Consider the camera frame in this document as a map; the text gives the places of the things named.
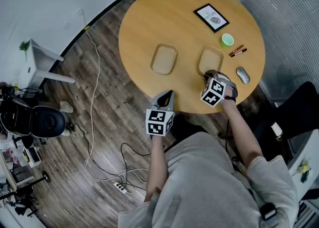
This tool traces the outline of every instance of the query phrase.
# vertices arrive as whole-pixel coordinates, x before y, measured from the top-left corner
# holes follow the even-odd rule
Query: power strip
[[[126,190],[123,185],[121,183],[114,183],[113,184],[117,189],[119,189],[119,191],[121,191],[122,194],[126,194],[128,192],[128,190]]]

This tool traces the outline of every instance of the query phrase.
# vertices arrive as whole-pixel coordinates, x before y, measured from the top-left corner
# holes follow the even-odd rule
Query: round wooden table
[[[214,33],[194,10],[210,3],[229,24]],[[222,34],[230,33],[235,43],[222,48]],[[155,73],[151,59],[156,46],[166,43],[177,49],[174,67],[168,75]],[[228,54],[240,45],[247,51],[231,58]],[[207,114],[221,111],[199,98],[205,83],[197,72],[206,46],[224,54],[220,71],[237,85],[237,103],[246,99],[256,88],[265,66],[265,47],[261,32],[247,9],[237,0],[136,0],[127,11],[120,28],[119,49],[122,62],[134,83],[149,97],[175,91],[176,111]],[[236,74],[242,66],[250,76],[244,84]]]

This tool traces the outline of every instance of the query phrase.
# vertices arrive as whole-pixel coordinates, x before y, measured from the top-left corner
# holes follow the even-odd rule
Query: gray shirt
[[[166,153],[169,177],[157,198],[120,213],[119,228],[269,227],[259,208],[273,203],[275,227],[292,227],[296,188],[284,160],[256,157],[247,178],[234,171],[224,148],[199,132]]]

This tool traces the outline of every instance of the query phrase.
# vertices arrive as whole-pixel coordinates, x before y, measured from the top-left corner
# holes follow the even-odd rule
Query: beige tray
[[[221,51],[212,46],[205,47],[199,61],[198,73],[204,75],[209,70],[220,71],[223,59],[224,55]]]
[[[157,45],[151,61],[151,69],[156,73],[166,75],[173,68],[177,50],[175,47],[160,43]]]

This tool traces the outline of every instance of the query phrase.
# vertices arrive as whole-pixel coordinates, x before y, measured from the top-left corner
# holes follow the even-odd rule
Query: pen
[[[247,51],[247,48],[241,50],[240,52],[238,52],[238,53],[236,53],[236,54],[234,54],[234,55],[232,55],[231,57],[234,57],[234,56],[239,55],[239,54],[241,54],[241,53],[244,53],[244,52],[246,52],[246,51]]]
[[[235,54],[235,53],[236,53],[238,50],[240,50],[243,46],[244,46],[244,45],[241,45],[241,46],[237,47],[233,52],[231,52],[231,53],[229,54],[229,56],[232,56],[233,54]]]

